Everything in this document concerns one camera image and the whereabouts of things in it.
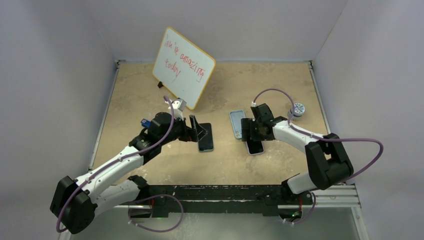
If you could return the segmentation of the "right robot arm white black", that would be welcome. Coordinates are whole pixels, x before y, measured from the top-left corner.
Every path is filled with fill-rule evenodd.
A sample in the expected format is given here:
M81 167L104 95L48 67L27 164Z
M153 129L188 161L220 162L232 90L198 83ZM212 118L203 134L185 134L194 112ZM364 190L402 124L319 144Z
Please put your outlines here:
M281 141L306 156L307 171L281 183L280 196L288 204L301 193L326 190L354 173L353 165L338 135L316 134L294 125L283 116L275 117L265 103L251 107L252 118L242 118L241 139L244 142Z

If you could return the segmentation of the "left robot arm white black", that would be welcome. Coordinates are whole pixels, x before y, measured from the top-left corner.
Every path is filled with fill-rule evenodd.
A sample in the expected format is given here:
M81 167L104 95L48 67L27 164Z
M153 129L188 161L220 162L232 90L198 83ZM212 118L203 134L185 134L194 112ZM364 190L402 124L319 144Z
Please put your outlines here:
M152 120L142 120L142 130L116 156L98 168L77 178L65 176L55 189L50 211L57 217L56 231L78 234L95 217L124 203L153 204L165 193L152 194L150 185L140 176L133 175L115 185L115 181L135 170L162 151L162 146L175 140L198 143L211 135L206 124L198 123L190 115L186 119L175 113L159 112Z

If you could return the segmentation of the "light blue phone case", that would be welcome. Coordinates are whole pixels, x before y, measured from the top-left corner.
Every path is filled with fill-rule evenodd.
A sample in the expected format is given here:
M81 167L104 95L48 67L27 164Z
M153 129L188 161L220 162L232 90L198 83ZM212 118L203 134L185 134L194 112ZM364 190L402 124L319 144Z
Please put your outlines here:
M232 125L233 133L236 139L242 138L242 124L241 121L246 117L243 110L234 110L229 113L230 122Z

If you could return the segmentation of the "black smartphone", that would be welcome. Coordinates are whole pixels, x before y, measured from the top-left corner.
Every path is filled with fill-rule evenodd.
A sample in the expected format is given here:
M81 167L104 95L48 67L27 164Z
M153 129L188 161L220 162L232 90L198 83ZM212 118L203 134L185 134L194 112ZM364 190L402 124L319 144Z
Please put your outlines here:
M211 152L214 150L214 141L211 123L201 123L200 126L206 131L205 136L198 142L200 152Z

